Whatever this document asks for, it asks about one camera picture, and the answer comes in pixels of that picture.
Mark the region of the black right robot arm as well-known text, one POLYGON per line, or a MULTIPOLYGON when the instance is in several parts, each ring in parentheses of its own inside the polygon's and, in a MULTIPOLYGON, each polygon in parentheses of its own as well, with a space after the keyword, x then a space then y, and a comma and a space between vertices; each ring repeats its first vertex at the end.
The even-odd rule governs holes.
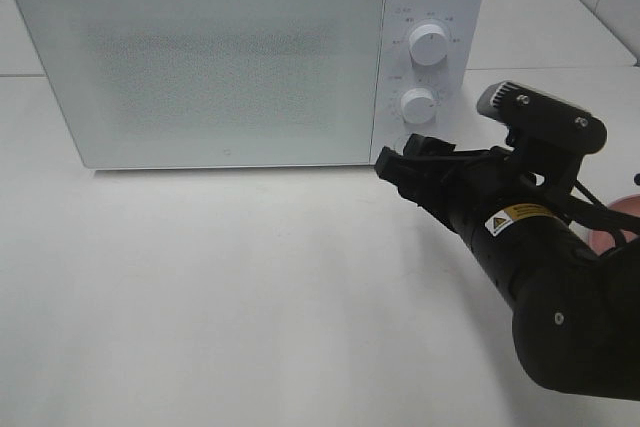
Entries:
POLYGON ((575 215, 500 147, 459 151, 413 135, 376 174, 457 234, 512 313, 516 356, 539 386, 639 396, 639 245, 595 253, 575 215))

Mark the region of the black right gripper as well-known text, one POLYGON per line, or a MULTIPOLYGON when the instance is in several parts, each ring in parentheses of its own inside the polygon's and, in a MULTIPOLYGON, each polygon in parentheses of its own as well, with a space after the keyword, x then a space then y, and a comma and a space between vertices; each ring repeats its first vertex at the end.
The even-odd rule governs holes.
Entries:
POLYGON ((374 170, 461 237, 509 306, 540 270, 588 267, 588 247, 529 175, 507 178, 505 157, 495 149, 455 148, 411 134, 403 154, 384 147, 374 170))

